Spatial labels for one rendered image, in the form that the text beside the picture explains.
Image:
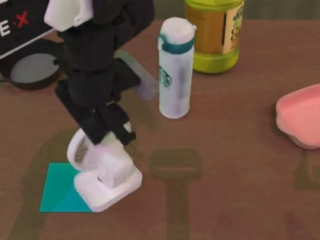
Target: teal band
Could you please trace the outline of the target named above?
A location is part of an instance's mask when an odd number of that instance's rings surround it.
[[[163,44],[161,46],[162,50],[169,53],[169,54],[175,54],[175,55],[185,54],[186,52],[190,51],[190,49],[192,49],[192,47],[195,44],[194,37],[190,41],[187,41],[182,44],[169,43],[167,40],[167,37],[164,34],[160,34],[158,36],[158,40],[159,39],[163,40]]]

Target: black frying pan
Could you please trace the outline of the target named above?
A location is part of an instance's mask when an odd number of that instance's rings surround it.
[[[54,83],[62,72],[55,64],[61,59],[63,44],[39,39],[0,60],[0,73],[7,82],[22,90],[39,90]]]

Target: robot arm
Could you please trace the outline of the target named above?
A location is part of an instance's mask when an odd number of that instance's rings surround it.
[[[64,39],[67,78],[56,94],[94,145],[113,132],[125,146],[136,138],[117,105],[121,92],[140,84],[115,51],[154,19],[152,0],[50,0],[45,22]]]

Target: red x mark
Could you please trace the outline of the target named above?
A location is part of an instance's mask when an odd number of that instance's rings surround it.
[[[19,20],[18,28],[20,29],[24,24],[29,24],[28,20],[26,19],[28,12],[24,11],[22,15],[17,14],[15,17]]]

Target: white cylindrical bottle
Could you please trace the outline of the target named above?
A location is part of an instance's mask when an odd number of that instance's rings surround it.
[[[196,26],[180,17],[162,24],[158,37],[159,110],[169,119],[180,119],[190,108]]]

